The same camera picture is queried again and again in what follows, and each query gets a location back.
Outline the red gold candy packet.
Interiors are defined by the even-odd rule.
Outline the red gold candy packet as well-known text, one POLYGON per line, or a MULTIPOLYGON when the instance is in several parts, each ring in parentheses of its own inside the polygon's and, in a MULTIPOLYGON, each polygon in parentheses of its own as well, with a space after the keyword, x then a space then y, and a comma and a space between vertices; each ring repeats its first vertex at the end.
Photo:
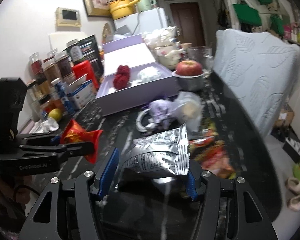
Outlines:
POLYGON ((60 143, 92 142, 94 145, 93 153, 86 154, 84 157, 89 163, 96 164, 98 157, 98 142, 102 132, 102 129, 88 132, 81 127, 78 122, 71 119, 61 135, 60 143))

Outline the colourful shrimp snack bag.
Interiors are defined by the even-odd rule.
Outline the colourful shrimp snack bag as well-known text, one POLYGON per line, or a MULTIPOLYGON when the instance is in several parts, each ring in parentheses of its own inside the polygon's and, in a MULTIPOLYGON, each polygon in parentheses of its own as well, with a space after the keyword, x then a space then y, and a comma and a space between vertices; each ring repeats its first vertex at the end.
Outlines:
POLYGON ((234 179, 236 171, 230 164, 225 141, 219 135, 215 123, 205 119, 199 132, 189 139, 190 158, 202 169, 208 170, 222 179, 234 179))

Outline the silver foil snack bag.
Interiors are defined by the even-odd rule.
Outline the silver foil snack bag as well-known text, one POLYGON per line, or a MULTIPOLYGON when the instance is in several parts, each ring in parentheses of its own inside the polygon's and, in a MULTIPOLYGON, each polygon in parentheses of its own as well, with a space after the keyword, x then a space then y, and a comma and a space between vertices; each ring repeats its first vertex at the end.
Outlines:
POLYGON ((169 131, 134 139, 122 169, 157 179, 187 175, 190 148, 185 124, 169 131))

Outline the clear zip plastic bag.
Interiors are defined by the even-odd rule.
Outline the clear zip plastic bag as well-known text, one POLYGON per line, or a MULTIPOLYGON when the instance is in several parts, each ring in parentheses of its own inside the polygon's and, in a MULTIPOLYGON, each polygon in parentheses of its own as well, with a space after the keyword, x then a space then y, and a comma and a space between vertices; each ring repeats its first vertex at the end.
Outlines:
POLYGON ((171 116, 185 124, 190 132, 198 132, 202 120, 201 98, 192 92, 179 92, 172 102, 171 116))

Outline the purple satin sachet with tassel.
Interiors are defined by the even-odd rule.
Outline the purple satin sachet with tassel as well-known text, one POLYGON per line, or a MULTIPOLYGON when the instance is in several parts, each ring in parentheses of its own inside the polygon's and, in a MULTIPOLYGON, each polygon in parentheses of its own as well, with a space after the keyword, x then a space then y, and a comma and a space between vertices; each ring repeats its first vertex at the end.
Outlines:
POLYGON ((157 126, 168 129, 174 116, 174 102, 170 100, 159 99, 149 104, 149 112, 157 126))

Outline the red fluffy soft toy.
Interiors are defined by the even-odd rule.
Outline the red fluffy soft toy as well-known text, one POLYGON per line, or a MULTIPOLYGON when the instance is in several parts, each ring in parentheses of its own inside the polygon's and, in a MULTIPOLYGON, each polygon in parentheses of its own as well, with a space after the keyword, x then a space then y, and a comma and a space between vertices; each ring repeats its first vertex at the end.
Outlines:
POLYGON ((113 86, 117 90, 121 90, 127 87, 130 80, 130 68, 128 66, 120 65, 117 68, 117 72, 113 79, 113 86))

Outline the yellow lemon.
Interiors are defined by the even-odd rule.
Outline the yellow lemon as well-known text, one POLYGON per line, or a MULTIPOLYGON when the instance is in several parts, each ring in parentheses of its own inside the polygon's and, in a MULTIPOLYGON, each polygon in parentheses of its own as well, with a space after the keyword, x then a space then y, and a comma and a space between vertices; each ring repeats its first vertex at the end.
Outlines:
POLYGON ((59 122, 63 117, 63 113, 60 109, 55 108, 49 112, 48 116, 53 118, 56 122, 59 122))

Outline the blue white medicine box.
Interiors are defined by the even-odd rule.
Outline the blue white medicine box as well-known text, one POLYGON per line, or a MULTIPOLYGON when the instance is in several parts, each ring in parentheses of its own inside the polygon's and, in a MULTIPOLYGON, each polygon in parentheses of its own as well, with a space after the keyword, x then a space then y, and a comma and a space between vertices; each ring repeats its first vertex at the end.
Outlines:
POLYGON ((74 109, 79 111, 96 96, 96 88, 91 80, 86 80, 86 74, 66 86, 67 97, 74 109))

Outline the red plastic container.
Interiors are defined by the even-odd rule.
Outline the red plastic container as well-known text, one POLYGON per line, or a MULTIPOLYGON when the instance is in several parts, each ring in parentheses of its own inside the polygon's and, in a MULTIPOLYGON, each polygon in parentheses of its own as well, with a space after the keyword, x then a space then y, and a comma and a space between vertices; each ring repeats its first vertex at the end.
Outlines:
POLYGON ((96 88, 96 90, 99 89, 100 85, 94 74, 93 67, 88 60, 85 60, 81 63, 74 65, 72 67, 72 70, 75 74, 76 79, 79 79, 80 77, 82 77, 83 75, 86 74, 87 75, 86 80, 91 80, 93 82, 93 85, 96 88))

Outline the dark jar white lid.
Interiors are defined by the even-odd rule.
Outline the dark jar white lid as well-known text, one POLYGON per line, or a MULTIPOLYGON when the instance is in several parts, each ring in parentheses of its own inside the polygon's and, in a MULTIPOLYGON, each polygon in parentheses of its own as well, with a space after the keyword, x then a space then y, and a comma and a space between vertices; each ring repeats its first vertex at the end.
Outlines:
POLYGON ((66 46, 66 51, 69 53, 74 65, 77 65, 84 61, 83 54, 77 39, 69 41, 66 46))

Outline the black snack pouch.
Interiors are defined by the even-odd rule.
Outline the black snack pouch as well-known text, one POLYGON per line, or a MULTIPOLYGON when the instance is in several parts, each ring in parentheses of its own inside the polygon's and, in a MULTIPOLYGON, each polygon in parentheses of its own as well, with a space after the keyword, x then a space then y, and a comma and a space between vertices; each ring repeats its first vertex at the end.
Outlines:
POLYGON ((104 74, 104 67, 95 36, 91 35, 87 38, 79 40, 78 43, 81 48, 84 61, 88 60, 91 63, 96 78, 100 79, 104 74))

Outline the lavender open gift box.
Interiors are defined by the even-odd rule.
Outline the lavender open gift box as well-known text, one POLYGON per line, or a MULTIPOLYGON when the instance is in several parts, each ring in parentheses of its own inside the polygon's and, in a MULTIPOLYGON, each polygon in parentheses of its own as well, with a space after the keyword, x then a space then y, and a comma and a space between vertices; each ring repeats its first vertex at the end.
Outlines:
POLYGON ((103 45, 103 49, 104 79, 96 95, 97 105, 103 116, 178 94, 180 87, 176 78, 169 69, 155 60, 141 35, 108 42, 103 45), (130 68, 130 80, 126 88, 117 90, 113 86, 113 79, 120 65, 130 68), (142 83, 137 74, 150 66, 158 68, 162 72, 162 78, 142 83))

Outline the small metal bowl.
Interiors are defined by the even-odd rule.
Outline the small metal bowl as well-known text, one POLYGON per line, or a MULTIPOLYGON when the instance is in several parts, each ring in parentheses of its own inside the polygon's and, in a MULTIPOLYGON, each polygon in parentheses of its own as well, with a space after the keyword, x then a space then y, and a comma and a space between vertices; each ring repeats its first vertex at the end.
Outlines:
POLYGON ((174 71, 172 75, 176 78, 178 85, 184 91, 195 92, 204 87, 205 73, 196 76, 182 76, 174 71))

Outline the pink fuzzy slippers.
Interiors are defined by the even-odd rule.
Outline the pink fuzzy slippers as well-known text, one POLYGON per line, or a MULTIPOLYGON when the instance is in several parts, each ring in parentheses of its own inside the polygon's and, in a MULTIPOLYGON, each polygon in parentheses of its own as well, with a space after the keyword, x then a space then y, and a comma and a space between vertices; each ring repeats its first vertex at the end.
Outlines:
POLYGON ((300 211, 300 180, 295 177, 289 177, 285 183, 286 188, 294 194, 287 202, 287 207, 293 211, 300 211))

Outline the red apple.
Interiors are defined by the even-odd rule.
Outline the red apple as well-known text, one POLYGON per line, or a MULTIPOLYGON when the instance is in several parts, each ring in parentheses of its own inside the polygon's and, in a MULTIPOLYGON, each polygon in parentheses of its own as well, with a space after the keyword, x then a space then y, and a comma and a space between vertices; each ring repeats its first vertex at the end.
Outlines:
POLYGON ((175 72, 180 76, 197 76, 203 74, 203 67, 197 61, 185 60, 177 64, 175 72))

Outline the glass mug with stirrer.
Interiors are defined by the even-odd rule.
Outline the glass mug with stirrer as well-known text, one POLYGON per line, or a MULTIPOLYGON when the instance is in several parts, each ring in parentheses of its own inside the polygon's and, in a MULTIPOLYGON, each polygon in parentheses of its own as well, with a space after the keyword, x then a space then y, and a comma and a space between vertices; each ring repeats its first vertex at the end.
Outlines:
POLYGON ((191 60, 197 61, 202 65, 206 74, 210 74, 213 69, 214 58, 212 48, 208 46, 191 47, 187 50, 191 60))

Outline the yellow pot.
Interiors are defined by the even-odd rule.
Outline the yellow pot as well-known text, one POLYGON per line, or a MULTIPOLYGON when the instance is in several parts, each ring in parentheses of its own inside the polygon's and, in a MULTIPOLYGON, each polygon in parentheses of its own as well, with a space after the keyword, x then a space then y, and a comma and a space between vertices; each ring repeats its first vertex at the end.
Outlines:
POLYGON ((134 12, 134 5, 141 0, 115 0, 109 3, 110 13, 113 20, 129 16, 134 12))

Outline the white refrigerator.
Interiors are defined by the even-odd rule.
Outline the white refrigerator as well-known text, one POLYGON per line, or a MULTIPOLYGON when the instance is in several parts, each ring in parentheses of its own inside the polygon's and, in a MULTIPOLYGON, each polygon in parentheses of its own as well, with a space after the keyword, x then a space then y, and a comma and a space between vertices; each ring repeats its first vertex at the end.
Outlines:
POLYGON ((114 21, 116 31, 113 40, 127 36, 151 33, 157 29, 168 27, 164 8, 154 8, 138 12, 114 21))

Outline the light green kettle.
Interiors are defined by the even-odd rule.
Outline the light green kettle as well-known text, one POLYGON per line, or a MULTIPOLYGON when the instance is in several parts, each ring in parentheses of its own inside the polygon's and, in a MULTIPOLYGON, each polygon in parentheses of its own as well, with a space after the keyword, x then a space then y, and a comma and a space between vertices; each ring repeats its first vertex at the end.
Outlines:
POLYGON ((157 6, 157 0, 140 0, 136 6, 138 12, 151 10, 157 6))

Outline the brown entrance door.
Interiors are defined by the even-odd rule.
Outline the brown entrance door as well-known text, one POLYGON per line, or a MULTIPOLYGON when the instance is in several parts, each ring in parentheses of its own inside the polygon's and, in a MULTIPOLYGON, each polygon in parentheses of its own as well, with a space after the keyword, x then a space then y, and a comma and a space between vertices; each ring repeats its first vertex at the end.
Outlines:
POLYGON ((204 29, 198 3, 171 3, 170 9, 179 33, 179 41, 191 43, 194 47, 204 46, 204 29))

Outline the green tote bag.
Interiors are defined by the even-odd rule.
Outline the green tote bag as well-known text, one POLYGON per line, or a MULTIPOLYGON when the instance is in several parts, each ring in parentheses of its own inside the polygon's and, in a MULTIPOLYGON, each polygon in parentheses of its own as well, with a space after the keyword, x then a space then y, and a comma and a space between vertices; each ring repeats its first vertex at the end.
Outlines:
POLYGON ((240 24, 248 24, 253 27, 262 25, 258 11, 250 7, 244 0, 237 0, 237 3, 232 6, 240 24))

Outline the wall intercom panel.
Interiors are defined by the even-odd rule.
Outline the wall intercom panel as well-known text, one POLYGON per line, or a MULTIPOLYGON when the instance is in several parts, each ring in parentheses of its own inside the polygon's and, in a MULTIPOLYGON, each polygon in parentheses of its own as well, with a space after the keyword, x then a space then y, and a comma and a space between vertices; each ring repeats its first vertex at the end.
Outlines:
POLYGON ((58 7, 56 9, 56 25, 58 27, 81 27, 79 11, 58 7))

